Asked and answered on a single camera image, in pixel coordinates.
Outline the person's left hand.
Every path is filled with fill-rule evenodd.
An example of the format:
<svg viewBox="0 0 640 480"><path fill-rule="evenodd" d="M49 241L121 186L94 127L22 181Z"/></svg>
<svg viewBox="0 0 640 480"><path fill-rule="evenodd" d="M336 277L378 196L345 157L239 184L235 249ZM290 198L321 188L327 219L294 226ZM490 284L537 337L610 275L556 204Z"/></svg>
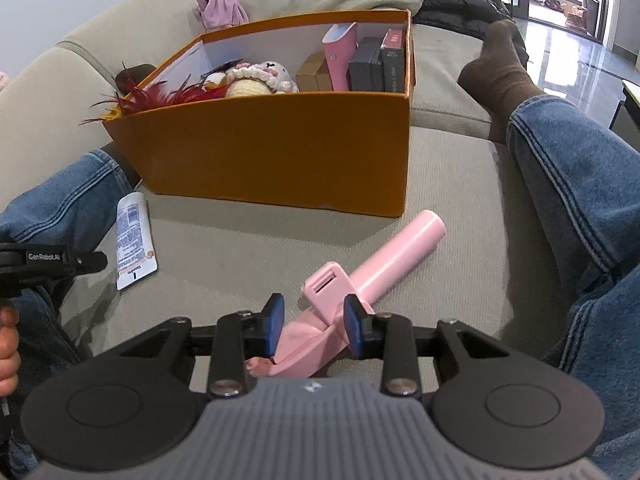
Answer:
<svg viewBox="0 0 640 480"><path fill-rule="evenodd" d="M17 372L21 366L18 353L20 335L17 323L20 315L10 304L1 307L0 330L0 396L4 398L14 393L18 385Z"/></svg>

